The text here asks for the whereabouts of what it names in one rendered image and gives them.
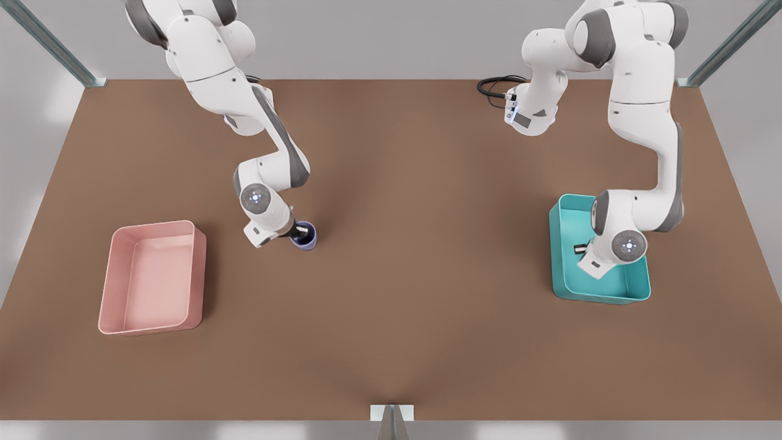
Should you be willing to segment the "pink box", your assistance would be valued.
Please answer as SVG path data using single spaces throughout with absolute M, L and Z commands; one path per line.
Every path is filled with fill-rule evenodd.
M 203 320 L 206 235 L 193 222 L 121 227 L 101 295 L 102 334 L 189 331 Z

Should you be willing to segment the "silver frame post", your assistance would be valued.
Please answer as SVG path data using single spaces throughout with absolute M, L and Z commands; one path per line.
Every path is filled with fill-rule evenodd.
M 763 0 L 688 77 L 676 79 L 677 86 L 701 87 L 780 11 L 782 0 Z
M 2 7 L 31 37 L 53 56 L 84 87 L 105 87 L 106 78 L 98 78 L 28 9 L 22 0 L 0 0 Z
M 379 421 L 378 440 L 409 440 L 405 422 L 414 421 L 413 405 L 371 405 L 370 421 Z

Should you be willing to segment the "purple cup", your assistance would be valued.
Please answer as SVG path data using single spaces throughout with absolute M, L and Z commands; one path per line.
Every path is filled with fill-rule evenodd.
M 304 223 L 304 237 L 301 240 L 290 240 L 298 249 L 311 251 L 316 246 L 316 228 L 309 222 L 302 223 Z

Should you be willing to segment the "teal box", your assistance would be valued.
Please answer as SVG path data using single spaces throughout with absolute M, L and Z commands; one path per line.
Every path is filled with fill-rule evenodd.
M 562 299 L 604 304 L 633 304 L 651 296 L 647 259 L 618 265 L 595 279 L 578 267 L 576 248 L 595 236 L 590 209 L 595 197 L 566 193 L 549 212 L 552 289 Z

